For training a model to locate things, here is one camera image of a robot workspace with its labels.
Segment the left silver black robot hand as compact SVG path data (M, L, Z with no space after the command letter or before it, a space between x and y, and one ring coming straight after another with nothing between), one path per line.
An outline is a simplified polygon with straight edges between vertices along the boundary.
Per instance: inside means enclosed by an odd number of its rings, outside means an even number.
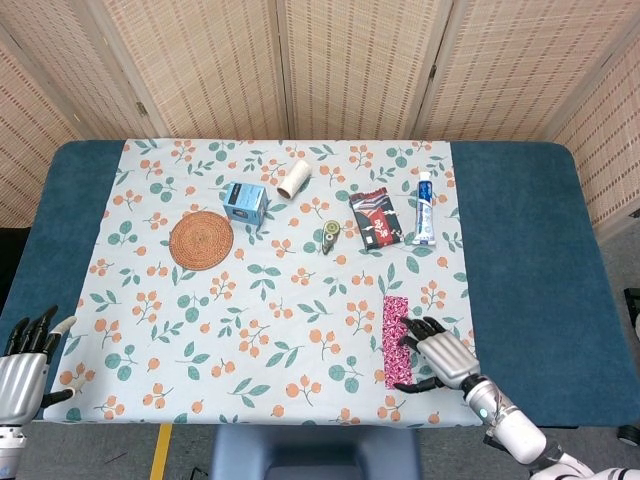
M10 331L1 356L1 425L22 427L41 410L73 398L84 386L82 376L59 391L45 391L49 369L62 337L76 323L69 316L55 326L50 322L58 311L56 305L40 317L21 319Z

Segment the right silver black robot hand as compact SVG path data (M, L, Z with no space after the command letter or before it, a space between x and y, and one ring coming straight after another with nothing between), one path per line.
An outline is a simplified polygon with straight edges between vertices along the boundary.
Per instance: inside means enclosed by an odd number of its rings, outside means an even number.
M447 387L467 393L471 384L481 377L476 357L437 320L428 316L422 319L404 317L401 322L410 334L403 336L398 345L421 354L434 376L414 384L395 383L395 389L415 394Z

